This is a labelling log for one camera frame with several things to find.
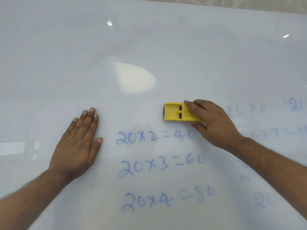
white board surface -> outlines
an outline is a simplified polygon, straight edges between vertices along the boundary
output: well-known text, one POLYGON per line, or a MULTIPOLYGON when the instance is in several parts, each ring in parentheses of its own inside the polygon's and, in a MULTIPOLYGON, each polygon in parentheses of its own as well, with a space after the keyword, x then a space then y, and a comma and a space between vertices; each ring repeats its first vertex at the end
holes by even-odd
POLYGON ((306 15, 2 0, 0 29, 0 195, 48 168, 84 109, 97 109, 104 138, 32 230, 307 228, 248 166, 162 114, 211 100, 242 134, 306 165, 306 15))

finger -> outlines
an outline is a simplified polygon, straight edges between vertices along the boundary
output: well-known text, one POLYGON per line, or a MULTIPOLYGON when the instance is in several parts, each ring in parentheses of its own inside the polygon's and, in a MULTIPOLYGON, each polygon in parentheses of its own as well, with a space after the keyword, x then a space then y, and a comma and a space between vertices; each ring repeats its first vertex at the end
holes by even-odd
POLYGON ((79 118, 79 120, 77 121, 74 129, 72 130, 70 137, 75 137, 78 133, 78 131, 80 130, 85 118, 87 116, 87 110, 84 110, 79 118))
POLYGON ((92 123, 84 136, 84 138, 88 139, 90 142, 92 142, 96 134, 96 130, 98 127, 98 118, 99 118, 98 114, 95 114, 92 123))
POLYGON ((193 103, 195 103, 196 105, 198 105, 199 107, 202 107, 203 109, 207 111, 212 111, 214 107, 218 106, 211 101, 202 100, 202 99, 194 100, 193 103))
POLYGON ((193 121, 193 122, 187 122, 189 126, 194 127, 196 130, 200 132, 200 134, 206 138, 207 135, 207 128, 200 122, 193 121))
POLYGON ((74 129, 76 123, 78 121, 78 118, 74 118, 73 121, 71 122, 71 124, 69 125, 69 127, 67 128, 67 130, 65 131, 65 133, 62 135, 61 140, 67 139, 67 137, 70 135, 70 133, 72 132, 72 130, 74 129))
POLYGON ((207 121, 208 119, 208 111, 203 108, 197 106, 195 103, 184 100, 185 105, 199 118, 207 121))
POLYGON ((99 152, 99 149, 101 147, 103 138, 98 137, 94 143, 92 144, 91 150, 90 150, 90 155, 88 156, 88 162, 92 165, 94 164, 97 154, 99 152))
POLYGON ((77 133, 77 137, 79 138, 83 138, 88 130, 88 128, 90 127, 91 123, 92 123, 92 120, 93 120, 93 117, 94 117, 94 114, 95 114, 95 108, 92 107, 90 108, 90 111, 88 112, 84 122, 82 123, 81 125, 81 128, 80 130, 78 131, 77 133))

forearm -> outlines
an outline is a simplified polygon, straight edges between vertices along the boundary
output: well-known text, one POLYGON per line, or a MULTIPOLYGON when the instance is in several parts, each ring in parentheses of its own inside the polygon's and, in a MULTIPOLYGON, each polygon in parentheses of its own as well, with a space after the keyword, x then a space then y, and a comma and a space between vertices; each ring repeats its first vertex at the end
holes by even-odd
POLYGON ((29 184, 0 200, 0 229, 28 229, 66 185, 64 175, 46 170, 29 184))
POLYGON ((307 219, 307 167, 250 138, 229 152, 255 170, 307 219))

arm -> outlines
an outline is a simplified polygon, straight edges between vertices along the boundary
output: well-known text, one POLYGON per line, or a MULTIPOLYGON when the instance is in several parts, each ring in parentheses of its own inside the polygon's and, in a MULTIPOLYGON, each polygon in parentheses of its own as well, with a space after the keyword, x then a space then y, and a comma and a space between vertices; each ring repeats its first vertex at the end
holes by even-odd
POLYGON ((195 100, 185 104, 206 122, 206 126, 200 122, 189 125, 211 144, 255 170, 307 220, 307 167, 242 136, 225 111, 213 102, 195 100))
POLYGON ((94 113, 91 108, 72 121, 46 171, 0 200, 0 229, 28 229, 65 186, 93 165, 102 143, 99 137, 92 144, 98 126, 98 115, 94 113))

yellow eraser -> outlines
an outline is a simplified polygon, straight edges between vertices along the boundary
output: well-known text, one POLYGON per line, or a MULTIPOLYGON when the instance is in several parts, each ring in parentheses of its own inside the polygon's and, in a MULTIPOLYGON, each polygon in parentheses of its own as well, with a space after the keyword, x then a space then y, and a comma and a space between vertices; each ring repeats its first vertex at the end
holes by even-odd
POLYGON ((164 120, 165 121, 198 121, 204 123, 201 118, 198 118, 192 111, 187 108, 184 103, 167 102, 164 105, 164 120))

